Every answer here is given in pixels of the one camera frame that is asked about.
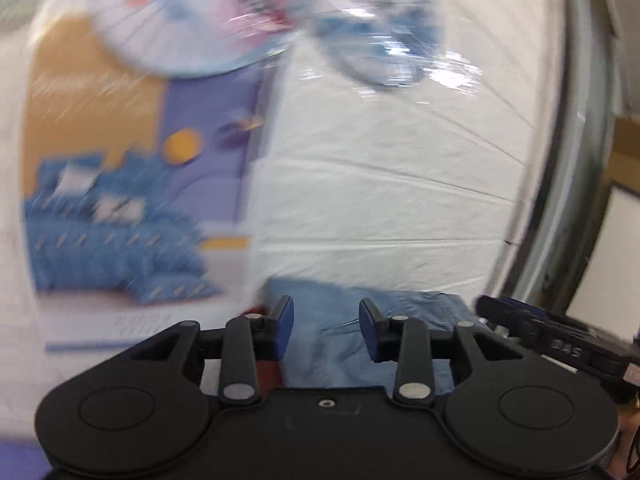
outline metal bolt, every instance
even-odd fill
[[[405,383],[398,388],[398,393],[405,399],[426,399],[431,395],[431,388],[422,383]]]
[[[227,399],[231,400],[247,400],[255,395],[255,388],[250,384],[234,383],[225,386],[222,393]]]

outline yellow circle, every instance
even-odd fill
[[[164,142],[164,158],[169,164],[180,166],[191,162],[202,151],[202,136],[194,128],[171,134]]]

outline black circular cover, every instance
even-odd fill
[[[93,368],[54,389],[36,413],[50,458],[90,475],[159,468],[190,448],[208,423],[196,384],[149,361]]]
[[[615,405],[598,383],[540,358],[480,367],[453,391],[445,415],[469,451],[528,478],[594,465],[618,428]]]

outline black robotic gripper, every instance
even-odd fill
[[[382,387],[273,390],[256,360],[279,360],[293,327],[283,297],[268,317],[225,329],[183,321],[54,389],[36,414],[50,480],[605,479],[614,403],[598,381],[460,322],[428,330],[360,303],[371,359],[396,361]],[[222,359],[217,396],[200,389]],[[456,384],[436,396],[433,359]]]

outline purple surface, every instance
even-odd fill
[[[0,444],[0,480],[40,480],[50,469],[39,447]]]
[[[238,221],[241,181],[250,135],[235,121],[255,113],[263,64],[214,77],[169,83],[158,138],[159,151],[171,134],[197,129],[202,153],[172,170],[164,196],[193,221]]]

